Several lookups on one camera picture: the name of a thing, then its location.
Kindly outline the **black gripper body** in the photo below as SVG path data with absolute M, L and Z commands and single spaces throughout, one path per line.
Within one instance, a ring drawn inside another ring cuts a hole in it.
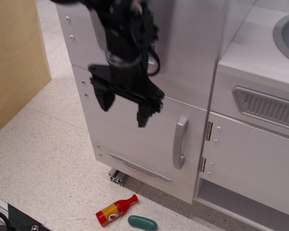
M 160 71 L 160 62 L 157 61 L 157 68 L 152 73 L 147 73 L 142 63 L 136 62 L 130 66 L 97 65 L 88 66 L 92 74 L 91 84 L 103 84 L 108 86 L 115 95 L 119 95 L 138 105 L 149 104 L 154 113 L 162 109 L 164 92 L 160 90 L 151 80 L 150 76 Z

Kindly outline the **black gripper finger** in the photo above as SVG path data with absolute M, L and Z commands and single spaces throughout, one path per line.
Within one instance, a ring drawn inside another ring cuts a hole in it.
M 107 112 L 115 100 L 115 93 L 103 84 L 94 83 L 93 88 L 101 109 Z
M 144 128 L 146 126 L 149 117 L 151 117 L 154 113 L 153 109 L 154 108 L 149 104 L 138 105 L 137 121 L 139 128 Z

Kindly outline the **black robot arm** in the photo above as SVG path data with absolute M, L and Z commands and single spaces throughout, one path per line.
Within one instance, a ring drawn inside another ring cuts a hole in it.
M 152 44 L 158 39 L 145 0 L 81 0 L 97 13 L 105 32 L 107 65 L 91 64 L 88 69 L 96 99 L 105 112 L 115 96 L 138 104 L 138 127 L 162 109 L 164 92 L 151 80 L 160 71 L 160 59 Z

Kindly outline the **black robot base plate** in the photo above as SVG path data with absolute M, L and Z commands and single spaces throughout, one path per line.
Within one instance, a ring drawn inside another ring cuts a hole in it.
M 50 231 L 48 227 L 8 204 L 8 219 L 16 231 Z

